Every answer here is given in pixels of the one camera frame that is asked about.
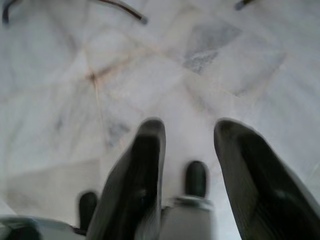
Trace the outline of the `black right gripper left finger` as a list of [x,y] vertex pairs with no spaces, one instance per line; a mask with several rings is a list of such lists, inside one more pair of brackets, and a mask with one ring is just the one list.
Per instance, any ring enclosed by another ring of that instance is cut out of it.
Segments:
[[87,240],[157,240],[161,230],[166,130],[145,119],[110,171]]

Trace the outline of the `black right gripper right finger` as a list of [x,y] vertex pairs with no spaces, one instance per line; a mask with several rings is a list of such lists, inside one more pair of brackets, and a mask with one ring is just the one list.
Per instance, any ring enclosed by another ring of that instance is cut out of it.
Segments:
[[221,119],[213,136],[243,240],[319,239],[319,204],[261,135],[240,122]]

